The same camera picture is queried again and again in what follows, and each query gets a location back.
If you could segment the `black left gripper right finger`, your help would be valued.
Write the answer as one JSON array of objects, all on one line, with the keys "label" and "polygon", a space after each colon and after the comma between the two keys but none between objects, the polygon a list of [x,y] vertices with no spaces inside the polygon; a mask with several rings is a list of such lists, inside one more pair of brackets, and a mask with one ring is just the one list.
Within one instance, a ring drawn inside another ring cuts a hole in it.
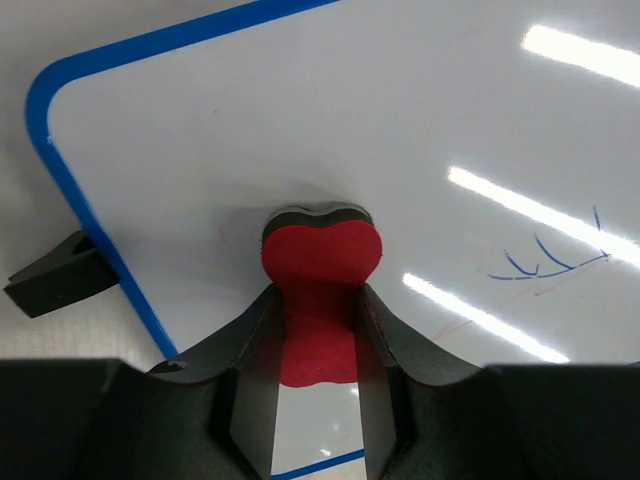
[{"label": "black left gripper right finger", "polygon": [[356,363],[370,479],[635,479],[639,370],[476,367],[359,291]]}]

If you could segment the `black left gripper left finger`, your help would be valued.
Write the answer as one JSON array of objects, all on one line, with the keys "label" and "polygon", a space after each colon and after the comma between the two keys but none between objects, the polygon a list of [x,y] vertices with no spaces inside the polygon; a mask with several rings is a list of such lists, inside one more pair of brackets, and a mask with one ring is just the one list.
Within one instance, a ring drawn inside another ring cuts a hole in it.
[{"label": "black left gripper left finger", "polygon": [[282,345],[282,299],[268,287],[149,372],[117,359],[5,360],[1,475],[266,479]]}]

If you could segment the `red bone-shaped eraser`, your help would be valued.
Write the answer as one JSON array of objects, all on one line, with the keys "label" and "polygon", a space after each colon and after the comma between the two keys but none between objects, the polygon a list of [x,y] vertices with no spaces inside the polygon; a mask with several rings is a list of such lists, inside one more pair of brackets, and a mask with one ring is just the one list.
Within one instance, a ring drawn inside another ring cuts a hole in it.
[{"label": "red bone-shaped eraser", "polygon": [[357,295],[382,256],[374,221],[356,204],[288,206],[269,217],[261,262],[283,297],[283,385],[356,382]]}]

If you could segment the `blue-framed whiteboard with stand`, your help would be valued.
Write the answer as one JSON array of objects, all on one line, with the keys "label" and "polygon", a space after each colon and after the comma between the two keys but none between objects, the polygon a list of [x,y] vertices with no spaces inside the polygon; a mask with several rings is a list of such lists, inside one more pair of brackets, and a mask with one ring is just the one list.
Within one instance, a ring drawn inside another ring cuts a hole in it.
[{"label": "blue-framed whiteboard with stand", "polygon": [[[51,63],[22,115],[80,225],[10,277],[30,317],[117,286],[165,362],[274,287],[284,345],[266,221],[351,203],[363,288],[442,349],[639,370],[635,1],[239,1]],[[266,479],[346,471],[358,372],[279,378]]]}]

